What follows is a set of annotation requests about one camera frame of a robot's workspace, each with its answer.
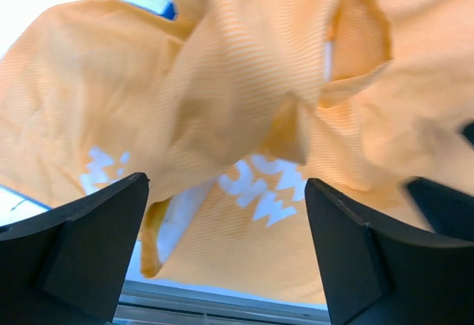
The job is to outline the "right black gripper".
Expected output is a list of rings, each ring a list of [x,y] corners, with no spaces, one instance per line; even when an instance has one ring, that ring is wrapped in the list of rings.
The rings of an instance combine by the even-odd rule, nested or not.
[[[405,184],[434,232],[473,240],[473,122],[453,132],[430,124],[426,129],[430,157],[426,175]]]

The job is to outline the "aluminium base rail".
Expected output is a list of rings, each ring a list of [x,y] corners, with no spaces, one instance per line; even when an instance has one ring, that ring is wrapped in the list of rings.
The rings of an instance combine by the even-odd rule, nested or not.
[[[323,306],[301,306],[204,292],[189,287],[126,281],[114,320],[118,324],[329,324]]]

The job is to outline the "white pillow with yellow edge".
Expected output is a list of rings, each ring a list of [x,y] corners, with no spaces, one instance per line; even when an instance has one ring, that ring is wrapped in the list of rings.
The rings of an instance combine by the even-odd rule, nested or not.
[[[161,264],[173,253],[189,227],[199,207],[205,201],[215,179],[185,190],[171,198],[164,220],[158,231],[158,259]]]

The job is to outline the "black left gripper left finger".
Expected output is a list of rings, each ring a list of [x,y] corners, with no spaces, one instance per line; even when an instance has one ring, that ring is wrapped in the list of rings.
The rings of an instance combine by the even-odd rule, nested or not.
[[[133,173],[1,227],[1,323],[111,324],[148,194]]]

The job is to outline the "orange pillowcase with blue back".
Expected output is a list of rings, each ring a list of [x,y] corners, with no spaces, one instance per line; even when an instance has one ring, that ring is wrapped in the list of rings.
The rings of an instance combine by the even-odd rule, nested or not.
[[[141,273],[325,300],[304,203],[319,178],[427,229],[404,189],[430,124],[473,119],[473,0],[122,0],[41,13],[1,59],[1,184],[49,207],[150,180]],[[161,264],[170,200],[215,179]]]

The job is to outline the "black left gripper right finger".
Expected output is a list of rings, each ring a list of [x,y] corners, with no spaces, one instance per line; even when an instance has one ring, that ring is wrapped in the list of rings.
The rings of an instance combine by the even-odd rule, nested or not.
[[[332,324],[473,322],[473,240],[411,226],[316,178],[305,202]]]

